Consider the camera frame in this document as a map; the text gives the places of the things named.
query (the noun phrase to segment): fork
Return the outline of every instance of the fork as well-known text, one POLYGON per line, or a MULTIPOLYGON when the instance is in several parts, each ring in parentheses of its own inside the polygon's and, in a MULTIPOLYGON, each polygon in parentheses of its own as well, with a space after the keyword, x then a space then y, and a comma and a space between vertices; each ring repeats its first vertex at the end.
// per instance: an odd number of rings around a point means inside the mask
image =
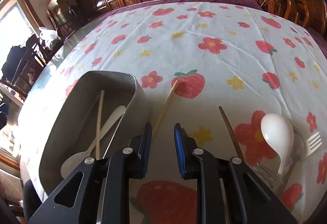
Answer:
POLYGON ((306 148, 306 155, 303 156, 302 159, 307 158, 310 156, 313 152, 315 152, 318 147, 322 145, 320 133, 316 132, 312 136, 310 136, 307 140, 305 140, 305 148, 306 148))

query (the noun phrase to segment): light wooden stick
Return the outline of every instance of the light wooden stick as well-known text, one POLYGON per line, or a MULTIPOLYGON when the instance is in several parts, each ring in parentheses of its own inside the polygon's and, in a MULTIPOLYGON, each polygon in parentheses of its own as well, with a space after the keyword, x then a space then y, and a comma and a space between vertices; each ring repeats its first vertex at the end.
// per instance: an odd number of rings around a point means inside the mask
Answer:
POLYGON ((96 131, 95 131, 95 158, 100 159, 100 130, 101 130, 101 115, 102 115, 102 105, 104 98, 104 90, 101 90, 98 108, 98 117, 96 120, 96 131))
POLYGON ((236 150, 237 156, 238 156, 238 157, 239 157, 243 162, 245 162, 245 159, 244 159, 244 156, 243 156, 243 152, 242 152, 242 150, 241 150, 240 145, 238 144, 238 141, 237 141, 236 136, 235 136, 235 134, 234 134, 234 130, 233 130, 233 128, 232 128, 232 126, 231 126, 229 120, 227 119, 227 116, 226 116, 226 114, 225 114, 223 108, 222 108, 221 106, 219 106, 218 108, 219 108, 219 110, 220 110, 221 116, 223 116, 223 119, 224 119, 224 122, 225 122, 225 124, 226 124, 227 130, 228 130, 228 132, 229 132, 229 135, 230 135, 231 140, 232 140, 232 142, 233 142, 233 145, 234 145, 234 147, 235 147, 235 150, 236 150))
POLYGON ((154 124, 154 127, 153 127, 153 129, 152 129, 152 139, 153 139, 154 135, 156 134, 156 131, 157 131, 158 128, 159 128, 159 125, 160 125, 160 123, 161 123, 161 119, 162 119, 162 117, 163 117, 164 114, 165 114, 165 111, 166 111, 166 109, 167 109, 167 107, 168 107, 168 104, 169 104, 169 102, 170 102, 170 100, 171 100, 171 97, 172 97, 173 93, 175 92, 177 86, 178 86, 178 80, 175 82, 175 84, 174 84, 173 87, 171 88, 171 90, 170 90, 170 92, 169 92, 169 94, 168 94, 168 96, 167 96, 167 98, 166 98, 166 101, 165 101, 163 107, 161 108, 160 114, 159 114, 159 116, 158 116, 158 118, 157 118, 157 120, 156 120, 156 122, 155 122, 155 124, 154 124))

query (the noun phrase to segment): plastic spoon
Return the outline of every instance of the plastic spoon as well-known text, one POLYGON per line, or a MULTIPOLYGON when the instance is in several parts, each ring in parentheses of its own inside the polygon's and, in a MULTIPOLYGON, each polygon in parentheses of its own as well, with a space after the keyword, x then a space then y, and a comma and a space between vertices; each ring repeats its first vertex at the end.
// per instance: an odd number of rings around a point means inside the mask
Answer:
MULTIPOLYGON (((110 130, 110 128, 115 124, 115 122, 124 114, 125 111, 125 106, 119 106, 113 111, 113 113, 109 116, 100 131, 100 140, 105 136, 105 134, 110 130)), ((78 166, 78 164, 80 164, 85 158, 87 158, 91 154, 94 147, 95 139, 92 141, 86 151, 78 152, 66 159, 60 169, 61 176, 63 178, 66 178, 73 171, 73 169, 78 166)))
POLYGON ((281 158, 278 169, 278 175, 281 177, 284 168, 289 164, 292 151, 294 141, 292 125, 284 116, 270 113, 261 120, 261 132, 268 145, 281 158))

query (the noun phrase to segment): floral tablecloth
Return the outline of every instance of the floral tablecloth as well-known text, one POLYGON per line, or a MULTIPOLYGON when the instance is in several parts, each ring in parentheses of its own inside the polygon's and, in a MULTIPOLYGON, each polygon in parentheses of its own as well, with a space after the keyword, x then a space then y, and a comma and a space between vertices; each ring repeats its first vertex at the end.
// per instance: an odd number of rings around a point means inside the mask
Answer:
MULTIPOLYGON (((55 119, 77 80, 90 70, 133 74, 153 103, 153 122, 174 82, 180 84, 151 145, 148 173, 134 181, 134 203, 151 223, 195 223, 194 181, 178 172, 173 129, 179 122, 214 156, 236 156, 218 106, 234 128, 249 165, 277 172, 279 157, 266 144, 260 121, 286 116, 304 138, 319 131, 323 145, 295 166, 282 201, 301 223, 326 191, 327 61, 308 32, 281 17, 225 3, 179 2, 109 16, 68 55, 37 98, 42 131, 29 131, 22 147, 39 195, 41 154, 55 119)), ((27 98, 25 105, 34 103, 27 98)), ((20 128, 27 125, 23 114, 20 128)), ((143 215, 131 207, 134 222, 143 215)))

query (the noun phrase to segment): plastic bag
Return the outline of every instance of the plastic bag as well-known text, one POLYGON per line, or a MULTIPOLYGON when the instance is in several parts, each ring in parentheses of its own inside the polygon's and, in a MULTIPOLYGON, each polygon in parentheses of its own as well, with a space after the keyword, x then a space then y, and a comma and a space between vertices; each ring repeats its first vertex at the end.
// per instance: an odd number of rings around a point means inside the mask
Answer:
POLYGON ((57 31, 46 29, 45 27, 39 27, 40 38, 45 41, 45 45, 52 50, 53 47, 58 43, 61 42, 61 38, 58 36, 57 31))

